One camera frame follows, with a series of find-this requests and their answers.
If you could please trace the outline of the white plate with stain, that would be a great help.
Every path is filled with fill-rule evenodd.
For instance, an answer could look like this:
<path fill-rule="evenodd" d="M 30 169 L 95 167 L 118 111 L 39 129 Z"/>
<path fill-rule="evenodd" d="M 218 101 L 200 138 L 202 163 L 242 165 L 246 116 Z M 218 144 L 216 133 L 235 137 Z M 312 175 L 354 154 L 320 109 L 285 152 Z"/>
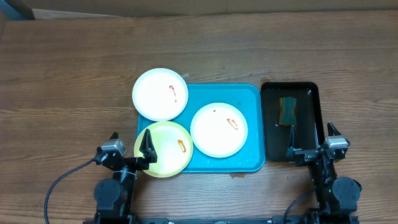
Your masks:
<path fill-rule="evenodd" d="M 225 158 L 239 152 L 248 138 L 248 123 L 242 112 L 227 103 L 210 103 L 192 118 L 190 134 L 205 155 Z"/>

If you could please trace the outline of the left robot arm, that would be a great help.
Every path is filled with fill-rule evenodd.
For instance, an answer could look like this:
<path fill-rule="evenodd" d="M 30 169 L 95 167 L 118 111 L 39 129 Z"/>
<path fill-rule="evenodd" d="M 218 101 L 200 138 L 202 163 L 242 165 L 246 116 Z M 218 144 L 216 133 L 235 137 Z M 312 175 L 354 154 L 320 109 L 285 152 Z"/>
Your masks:
<path fill-rule="evenodd" d="M 149 169 L 149 165 L 157 162 L 157 154 L 152 136 L 147 129 L 139 143 L 141 157 L 126 157 L 126 148 L 113 133 L 109 141 L 97 148 L 94 161 L 112 170 L 110 179 L 101 180 L 94 189 L 96 200 L 95 223 L 141 223 L 137 215 L 131 213 L 134 186 L 137 172 Z"/>

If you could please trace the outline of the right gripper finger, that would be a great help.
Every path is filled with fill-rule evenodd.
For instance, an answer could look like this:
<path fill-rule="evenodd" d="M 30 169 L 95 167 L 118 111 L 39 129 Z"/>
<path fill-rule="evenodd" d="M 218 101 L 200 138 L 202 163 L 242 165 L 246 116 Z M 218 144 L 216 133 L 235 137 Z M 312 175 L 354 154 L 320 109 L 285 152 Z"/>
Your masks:
<path fill-rule="evenodd" d="M 327 131 L 329 136 L 341 136 L 341 133 L 336 129 L 331 121 L 327 123 Z"/>
<path fill-rule="evenodd" d="M 288 149 L 299 149 L 299 137 L 294 125 L 291 125 L 290 127 L 290 140 Z"/>

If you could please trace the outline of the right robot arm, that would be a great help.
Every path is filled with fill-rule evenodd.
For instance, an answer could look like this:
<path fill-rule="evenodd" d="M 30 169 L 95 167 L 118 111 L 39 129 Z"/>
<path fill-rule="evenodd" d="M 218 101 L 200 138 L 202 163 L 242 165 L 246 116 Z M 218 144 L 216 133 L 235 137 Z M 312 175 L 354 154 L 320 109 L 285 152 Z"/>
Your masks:
<path fill-rule="evenodd" d="M 327 124 L 328 137 L 316 149 L 304 150 L 299 146 L 295 126 L 290 128 L 289 148 L 286 155 L 297 166 L 307 166 L 313 189 L 302 194 L 286 209 L 282 222 L 286 223 L 358 223 L 357 201 L 362 191 L 361 184 L 349 177 L 338 177 L 334 163 L 345 158 L 350 142 L 335 128 Z M 288 217 L 291 208 L 300 200 L 315 194 L 317 208 L 308 208 L 300 218 Z"/>

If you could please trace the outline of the green yellow sponge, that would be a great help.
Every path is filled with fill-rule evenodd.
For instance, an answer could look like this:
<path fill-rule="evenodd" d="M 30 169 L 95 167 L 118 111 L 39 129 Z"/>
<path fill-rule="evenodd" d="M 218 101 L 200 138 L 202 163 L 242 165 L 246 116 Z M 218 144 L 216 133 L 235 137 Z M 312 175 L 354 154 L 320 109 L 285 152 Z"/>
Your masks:
<path fill-rule="evenodd" d="M 295 126 L 297 99 L 291 96 L 279 99 L 279 126 Z"/>

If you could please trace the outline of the yellow plate with stain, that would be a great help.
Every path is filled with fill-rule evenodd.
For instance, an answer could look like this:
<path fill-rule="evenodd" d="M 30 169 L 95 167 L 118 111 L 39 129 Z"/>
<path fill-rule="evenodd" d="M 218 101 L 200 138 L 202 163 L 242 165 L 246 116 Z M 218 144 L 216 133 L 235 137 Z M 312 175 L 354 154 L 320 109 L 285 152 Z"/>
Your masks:
<path fill-rule="evenodd" d="M 189 132 L 181 125 L 171 121 L 156 122 L 146 127 L 138 135 L 134 144 L 134 156 L 142 157 L 139 146 L 145 130 L 149 130 L 157 153 L 157 162 L 149 164 L 144 172 L 153 177 L 171 177 L 180 173 L 193 155 L 193 141 Z"/>

